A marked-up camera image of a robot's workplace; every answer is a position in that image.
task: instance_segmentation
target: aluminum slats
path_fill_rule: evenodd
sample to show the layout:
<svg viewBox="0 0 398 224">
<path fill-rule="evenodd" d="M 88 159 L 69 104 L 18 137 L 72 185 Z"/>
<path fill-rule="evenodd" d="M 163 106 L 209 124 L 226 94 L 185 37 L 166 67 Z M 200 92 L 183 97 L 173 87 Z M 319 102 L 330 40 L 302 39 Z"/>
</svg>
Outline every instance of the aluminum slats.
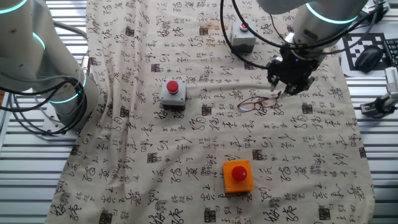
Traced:
<svg viewBox="0 0 398 224">
<path fill-rule="evenodd" d="M 54 20 L 86 31 L 86 1 L 46 1 Z M 398 22 L 398 9 L 386 18 Z M 60 38 L 81 62 L 87 41 L 77 34 L 56 28 Z M 351 100 L 366 148 L 374 182 L 376 208 L 372 224 L 398 223 L 398 112 L 375 120 L 362 116 L 359 106 L 386 93 L 383 77 L 347 78 Z M 34 99 L 20 97 L 22 107 Z M 42 126 L 39 110 L 26 113 L 35 125 Z M 29 134 L 10 115 L 7 134 L 0 153 L 0 224 L 42 224 L 51 205 L 63 166 L 73 141 L 48 142 Z"/>
</svg>

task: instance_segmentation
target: table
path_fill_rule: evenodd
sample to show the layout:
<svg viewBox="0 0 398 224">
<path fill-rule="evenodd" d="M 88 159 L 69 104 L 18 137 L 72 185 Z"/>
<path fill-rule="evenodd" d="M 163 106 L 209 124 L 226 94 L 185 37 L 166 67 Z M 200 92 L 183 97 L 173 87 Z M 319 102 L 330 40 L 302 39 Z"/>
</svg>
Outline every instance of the table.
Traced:
<svg viewBox="0 0 398 224">
<path fill-rule="evenodd" d="M 49 1 L 48 4 L 55 19 L 84 29 L 85 1 Z M 81 58 L 86 52 L 82 46 L 86 42 L 66 31 L 58 31 L 74 56 Z M 398 158 L 398 141 L 394 137 L 398 115 L 375 121 L 362 116 L 359 110 L 360 103 L 385 94 L 385 78 L 347 78 L 347 83 L 375 186 L 377 203 L 372 223 L 397 223 L 398 175 L 394 171 L 398 164 L 394 160 Z M 31 98 L 20 100 L 27 103 L 26 106 L 34 104 Z M 44 118 L 39 110 L 27 115 L 38 125 Z M 0 136 L 0 223 L 43 223 L 73 142 L 44 141 L 27 133 L 12 116 L 9 118 L 7 132 Z"/>
</svg>

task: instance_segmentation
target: black mouse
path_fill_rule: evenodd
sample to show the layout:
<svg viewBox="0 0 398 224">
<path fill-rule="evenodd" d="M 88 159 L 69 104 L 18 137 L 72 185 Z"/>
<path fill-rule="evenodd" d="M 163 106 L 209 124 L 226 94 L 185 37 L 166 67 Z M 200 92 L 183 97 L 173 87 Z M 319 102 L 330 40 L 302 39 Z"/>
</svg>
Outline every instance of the black mouse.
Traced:
<svg viewBox="0 0 398 224">
<path fill-rule="evenodd" d="M 370 72 L 383 57 L 383 50 L 374 45 L 369 45 L 356 59 L 355 67 L 364 73 Z"/>
</svg>

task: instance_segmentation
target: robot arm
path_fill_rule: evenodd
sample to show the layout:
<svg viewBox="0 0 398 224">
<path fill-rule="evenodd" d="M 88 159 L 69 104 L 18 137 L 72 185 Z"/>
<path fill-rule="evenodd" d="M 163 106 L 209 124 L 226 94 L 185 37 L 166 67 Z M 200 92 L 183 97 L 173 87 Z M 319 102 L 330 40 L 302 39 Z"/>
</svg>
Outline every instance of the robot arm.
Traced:
<svg viewBox="0 0 398 224">
<path fill-rule="evenodd" d="M 81 129 L 96 106 L 98 89 L 60 40 L 43 0 L 1 0 L 0 30 L 0 86 L 13 91 L 42 91 L 63 82 L 66 76 L 75 77 L 87 98 L 86 114 L 75 127 Z M 76 117 L 78 94 L 68 83 L 50 100 L 65 124 Z"/>
<path fill-rule="evenodd" d="M 280 14 L 299 7 L 295 17 L 294 34 L 287 37 L 280 49 L 282 58 L 274 57 L 268 64 L 268 81 L 273 90 L 279 81 L 287 85 L 284 94 L 296 95 L 308 90 L 315 71 L 325 58 L 323 50 L 338 39 L 313 49 L 292 50 L 291 47 L 316 45 L 338 36 L 357 18 L 368 0 L 257 0 L 266 12 Z"/>
</svg>

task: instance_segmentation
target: tablecloth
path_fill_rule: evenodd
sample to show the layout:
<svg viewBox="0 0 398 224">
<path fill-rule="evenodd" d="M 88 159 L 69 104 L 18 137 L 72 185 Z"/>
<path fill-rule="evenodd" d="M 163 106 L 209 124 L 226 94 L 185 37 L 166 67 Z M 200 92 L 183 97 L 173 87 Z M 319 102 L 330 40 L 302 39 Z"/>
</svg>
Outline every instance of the tablecloth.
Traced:
<svg viewBox="0 0 398 224">
<path fill-rule="evenodd" d="M 256 1 L 238 3 L 281 43 Z M 238 60 L 212 0 L 90 0 L 87 31 L 98 106 L 65 164 L 46 223 L 367 223 L 374 193 L 348 87 L 331 55 L 313 85 L 272 108 L 267 71 Z M 224 6 L 227 33 L 236 17 Z M 292 31 L 295 11 L 274 16 Z M 275 49 L 257 41 L 253 62 Z M 164 79 L 185 80 L 185 111 L 164 110 Z M 249 160 L 254 189 L 225 194 L 222 165 Z"/>
</svg>

